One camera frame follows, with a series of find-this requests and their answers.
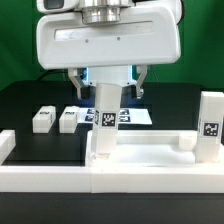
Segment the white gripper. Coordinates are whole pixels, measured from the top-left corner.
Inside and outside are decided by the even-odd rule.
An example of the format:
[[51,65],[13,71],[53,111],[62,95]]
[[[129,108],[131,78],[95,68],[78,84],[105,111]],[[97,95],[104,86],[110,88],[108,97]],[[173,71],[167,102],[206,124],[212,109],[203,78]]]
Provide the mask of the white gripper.
[[141,64],[173,63],[181,55],[175,17],[165,6],[130,7],[120,21],[98,25],[85,25],[77,12],[46,15],[36,36],[39,63],[45,69],[69,68],[79,100],[90,97],[90,87],[73,68],[137,65],[130,92],[141,99],[148,73],[148,66]]

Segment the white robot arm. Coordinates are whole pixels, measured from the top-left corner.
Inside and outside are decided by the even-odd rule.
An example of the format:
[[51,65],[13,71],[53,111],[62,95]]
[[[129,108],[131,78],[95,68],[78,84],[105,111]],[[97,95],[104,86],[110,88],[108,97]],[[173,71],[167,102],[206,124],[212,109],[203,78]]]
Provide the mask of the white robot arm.
[[80,99],[108,82],[143,95],[147,67],[176,62],[183,0],[36,0],[38,61],[66,69]]

